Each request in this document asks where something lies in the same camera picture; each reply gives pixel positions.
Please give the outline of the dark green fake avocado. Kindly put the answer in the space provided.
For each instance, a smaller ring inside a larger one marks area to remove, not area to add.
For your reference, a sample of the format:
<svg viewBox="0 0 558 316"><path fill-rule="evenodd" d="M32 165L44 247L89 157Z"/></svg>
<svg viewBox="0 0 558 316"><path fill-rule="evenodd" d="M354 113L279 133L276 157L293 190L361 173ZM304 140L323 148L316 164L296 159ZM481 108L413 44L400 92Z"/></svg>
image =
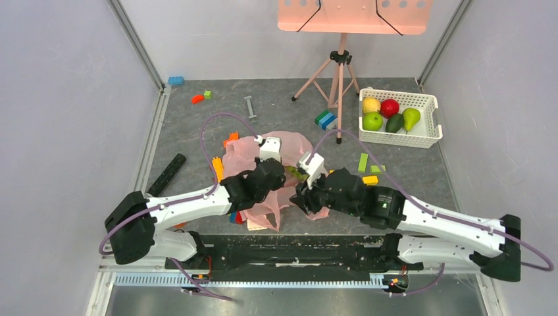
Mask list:
<svg viewBox="0 0 558 316"><path fill-rule="evenodd" d="M386 122L385 132L397 134L404 126L404 117L397 113L392 115Z"/></svg>

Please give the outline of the pink plastic bag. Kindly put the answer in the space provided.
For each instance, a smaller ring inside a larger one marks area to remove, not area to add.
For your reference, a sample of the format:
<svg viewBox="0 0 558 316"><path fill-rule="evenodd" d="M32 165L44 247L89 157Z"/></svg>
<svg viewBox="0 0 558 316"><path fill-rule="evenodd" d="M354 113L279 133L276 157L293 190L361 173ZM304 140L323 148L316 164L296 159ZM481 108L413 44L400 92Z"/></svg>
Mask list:
<svg viewBox="0 0 558 316"><path fill-rule="evenodd" d="M281 139L280 154L284 167L296 166L303 154L313 150L311 142L297 132L275 131L264 135L264 137L268 136ZM223 177L228 178L241 171L253 170L256 167L255 158L259 156L259 152L260 147L252 136L229 142L222 158ZM271 191L264 202L242 212L246 219L277 232L280 230L281 210L293 205L290 198L295 194L295 187L299 184L299 179L292 173L286 171L285 175L286 183L283 188Z"/></svg>

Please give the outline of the green fake fruit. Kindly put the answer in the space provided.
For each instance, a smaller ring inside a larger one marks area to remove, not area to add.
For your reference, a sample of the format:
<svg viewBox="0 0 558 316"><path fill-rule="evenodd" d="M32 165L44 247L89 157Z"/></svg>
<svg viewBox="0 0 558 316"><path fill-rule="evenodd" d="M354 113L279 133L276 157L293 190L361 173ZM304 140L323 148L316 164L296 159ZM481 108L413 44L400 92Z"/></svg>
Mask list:
<svg viewBox="0 0 558 316"><path fill-rule="evenodd" d="M285 166L285 170L288 171L293 177L295 177L298 181L306 181L308 175L299 171L297 167L294 166Z"/></svg>

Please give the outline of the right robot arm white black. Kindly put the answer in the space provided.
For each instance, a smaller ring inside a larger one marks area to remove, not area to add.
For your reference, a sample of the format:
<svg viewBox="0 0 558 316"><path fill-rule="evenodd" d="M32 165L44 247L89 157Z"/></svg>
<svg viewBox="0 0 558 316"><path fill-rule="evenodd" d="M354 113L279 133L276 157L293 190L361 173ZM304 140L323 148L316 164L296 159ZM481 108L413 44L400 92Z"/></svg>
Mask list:
<svg viewBox="0 0 558 316"><path fill-rule="evenodd" d="M465 263L477 265L491 278L520 280L521 219L517 216L471 217L389 187L367 186L346 169L322 174L312 185L298 184L290 201L308 215L326 207L357 217L372 228L427 235L426 239L390 235L380 250L380 260L389 269L403 263Z"/></svg>

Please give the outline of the red fake apple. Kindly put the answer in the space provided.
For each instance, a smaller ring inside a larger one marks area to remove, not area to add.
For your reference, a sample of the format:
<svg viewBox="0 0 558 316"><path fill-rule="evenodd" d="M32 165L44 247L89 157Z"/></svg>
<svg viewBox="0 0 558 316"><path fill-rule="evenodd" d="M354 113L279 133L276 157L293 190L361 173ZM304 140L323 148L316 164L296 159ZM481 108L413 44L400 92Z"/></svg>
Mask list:
<svg viewBox="0 0 558 316"><path fill-rule="evenodd" d="M389 119L399 113L399 103L394 99L385 99L380 102L380 114Z"/></svg>

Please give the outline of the green fake apple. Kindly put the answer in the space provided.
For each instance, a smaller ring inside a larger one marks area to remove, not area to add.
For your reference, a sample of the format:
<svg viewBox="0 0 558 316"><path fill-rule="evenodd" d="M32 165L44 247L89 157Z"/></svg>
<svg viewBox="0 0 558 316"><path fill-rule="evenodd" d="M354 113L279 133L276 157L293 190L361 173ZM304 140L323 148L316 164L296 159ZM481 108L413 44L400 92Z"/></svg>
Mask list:
<svg viewBox="0 0 558 316"><path fill-rule="evenodd" d="M377 132L383 125L383 117L379 112L373 111L363 115L362 127L363 130Z"/></svg>

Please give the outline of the yellow fake lemon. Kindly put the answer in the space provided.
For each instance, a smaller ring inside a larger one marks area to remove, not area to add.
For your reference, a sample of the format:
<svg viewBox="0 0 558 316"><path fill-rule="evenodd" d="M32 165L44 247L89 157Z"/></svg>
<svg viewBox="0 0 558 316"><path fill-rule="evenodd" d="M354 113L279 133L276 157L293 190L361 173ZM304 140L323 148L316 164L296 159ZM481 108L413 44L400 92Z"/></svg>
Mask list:
<svg viewBox="0 0 558 316"><path fill-rule="evenodd" d="M362 112L364 115L373 112L379 112L381 109L381 102L373 97L365 97L362 100Z"/></svg>

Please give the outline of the green fake pear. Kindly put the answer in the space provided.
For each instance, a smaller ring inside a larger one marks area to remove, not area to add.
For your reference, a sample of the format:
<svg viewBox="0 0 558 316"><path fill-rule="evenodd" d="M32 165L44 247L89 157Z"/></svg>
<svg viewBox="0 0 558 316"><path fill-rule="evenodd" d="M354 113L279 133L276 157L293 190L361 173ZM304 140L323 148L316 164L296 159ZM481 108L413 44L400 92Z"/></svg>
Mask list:
<svg viewBox="0 0 558 316"><path fill-rule="evenodd" d="M415 125L421 120L421 112L416 108L406 108L403 112L403 128L406 133L410 132Z"/></svg>

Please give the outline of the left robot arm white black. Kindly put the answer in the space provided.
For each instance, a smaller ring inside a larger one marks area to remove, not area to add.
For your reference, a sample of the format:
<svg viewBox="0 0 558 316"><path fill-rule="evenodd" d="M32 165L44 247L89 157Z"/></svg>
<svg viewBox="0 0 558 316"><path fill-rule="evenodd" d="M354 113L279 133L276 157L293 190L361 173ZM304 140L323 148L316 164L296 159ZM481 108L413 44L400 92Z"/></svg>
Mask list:
<svg viewBox="0 0 558 316"><path fill-rule="evenodd" d="M147 198L129 193L105 219L110 254L116 264L127 265L144 257L169 257L191 268L201 267L207 251L194 233L175 233L170 227L210 216L250 209L284 186L283 165L275 159L255 169L229 176L215 186L170 197Z"/></svg>

